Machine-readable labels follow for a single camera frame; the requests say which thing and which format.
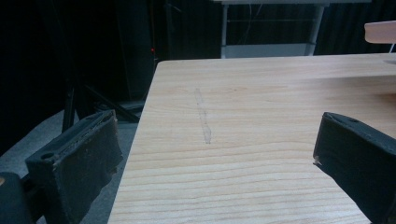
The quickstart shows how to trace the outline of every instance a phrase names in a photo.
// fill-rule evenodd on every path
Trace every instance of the gray floor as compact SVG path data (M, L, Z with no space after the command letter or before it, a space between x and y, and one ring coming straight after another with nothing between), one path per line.
M20 177L25 176L27 174L27 168L24 160L61 134L63 115L64 112L62 111L46 119L0 157L0 172L13 172ZM89 213L81 223L107 223L120 184L123 168L134 140L136 128L137 124L119 122L119 142L124 159L119 165L118 172L113 175L111 182L102 189L100 195L92 203ZM46 222L44 218L41 218L37 223Z

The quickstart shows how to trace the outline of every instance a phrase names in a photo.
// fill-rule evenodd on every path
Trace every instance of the table surface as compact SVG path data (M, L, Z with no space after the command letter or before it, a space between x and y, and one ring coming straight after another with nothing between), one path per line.
M212 0L224 5L369 3L372 0Z
M396 137L396 55L159 64L109 223L369 223L313 165L323 112Z

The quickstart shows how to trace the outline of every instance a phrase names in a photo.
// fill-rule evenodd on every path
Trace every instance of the black stand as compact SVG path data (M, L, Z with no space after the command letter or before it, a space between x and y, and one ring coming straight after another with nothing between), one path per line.
M66 80L67 93L64 109L63 132L73 125L75 111L80 119L83 119L95 112L93 109L93 102L88 95L107 105L111 109L114 109L116 113L123 115L126 120L130 122L138 122L138 116L130 113L122 106L106 98L99 91L96 91L94 88L83 83L80 78L80 73L76 68L71 49L68 46L62 20L58 13L59 8L55 5L56 1L37 0L36 3Z

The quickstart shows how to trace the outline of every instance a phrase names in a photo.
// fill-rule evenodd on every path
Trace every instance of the metal leg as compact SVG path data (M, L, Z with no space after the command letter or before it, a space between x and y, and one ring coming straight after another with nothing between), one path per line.
M312 56L315 52L315 46L317 44L317 38L320 28L320 23L323 17L324 8L328 5L318 5L315 11L315 23L312 26L311 36L309 37L309 42L306 45L305 56Z
M221 58L225 59L225 48L227 46L227 14L228 5L223 6L223 24L221 33Z
M130 113L128 110L126 110L124 107L112 102L111 100L107 99L104 95L99 93L98 91L94 90L90 86L85 86L86 90L96 99L107 105L108 107L116 110L117 113L125 117L128 121L132 123L137 123L139 122L140 118L132 113Z
M62 133L74 124L75 118L75 102L74 88L69 83L66 92L66 102L64 104L64 123L62 125Z

